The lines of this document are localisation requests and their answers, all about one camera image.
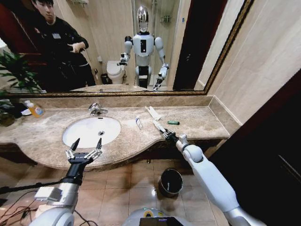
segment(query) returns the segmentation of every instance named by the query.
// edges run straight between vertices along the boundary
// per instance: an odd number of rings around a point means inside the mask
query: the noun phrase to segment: black trash bin
[[[164,170],[159,180],[159,191],[165,197],[176,196],[183,188],[181,174],[173,168]]]
[[[107,73],[101,74],[100,78],[102,79],[102,82],[103,82],[104,85],[112,84],[112,80],[109,78]]]

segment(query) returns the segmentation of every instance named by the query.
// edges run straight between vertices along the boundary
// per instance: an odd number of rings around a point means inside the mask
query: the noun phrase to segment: tiled floor
[[[166,198],[158,191],[160,175],[169,167],[177,169],[184,180],[184,188],[174,198]],[[63,170],[36,166],[27,171],[18,186],[55,181],[63,177],[65,173]],[[27,191],[11,193],[5,206],[0,208],[0,216]],[[30,204],[34,193],[24,196],[8,211],[8,214],[18,206]],[[31,207],[38,207],[40,204],[35,201]],[[76,207],[84,218],[95,221],[99,226],[119,226],[132,211],[142,207],[157,208],[167,215],[186,218],[196,226],[229,225],[223,213],[208,201],[189,165],[184,162],[152,160],[148,164],[146,160],[143,160],[112,170],[95,169],[85,172]],[[83,220],[77,214],[74,216],[75,225],[80,225]],[[29,222],[30,219],[27,217],[21,223],[15,222],[10,225],[28,225]]]

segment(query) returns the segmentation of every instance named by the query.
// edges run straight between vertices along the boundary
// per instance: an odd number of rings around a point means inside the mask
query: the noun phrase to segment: drain
[[[98,135],[99,135],[99,136],[102,136],[103,134],[104,134],[104,131],[99,131],[99,132],[98,132]]]

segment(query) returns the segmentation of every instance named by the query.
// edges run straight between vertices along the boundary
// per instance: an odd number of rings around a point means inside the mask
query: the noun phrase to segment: orange bottle
[[[45,113],[45,111],[41,107],[39,107],[36,104],[30,102],[30,100],[26,100],[24,103],[28,107],[28,109],[31,111],[33,116],[36,117],[36,118],[41,117]]]

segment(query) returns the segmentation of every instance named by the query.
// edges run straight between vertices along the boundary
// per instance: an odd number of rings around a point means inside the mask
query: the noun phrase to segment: marble countertop
[[[73,91],[85,91],[85,92],[136,92],[136,91],[146,91],[146,88],[139,86],[130,86],[124,84],[106,84],[106,85],[96,85],[88,86],[79,89],[74,89]]]
[[[102,117],[111,117],[120,122],[121,131],[112,142],[102,146],[103,154],[87,168],[107,168],[143,152],[154,143],[164,140],[152,123],[152,117],[144,107],[106,108]],[[227,139],[228,131],[208,106],[155,107],[163,117],[159,122],[177,135],[185,133],[188,139]],[[135,123],[140,116],[143,128]],[[15,143],[32,160],[57,169],[68,169],[65,150],[69,147],[62,141],[64,130],[73,122],[91,117],[87,109],[46,109],[41,118],[24,116],[8,127],[0,128],[0,144]],[[176,120],[180,125],[169,125]],[[76,152],[90,152],[92,148],[78,148]]]

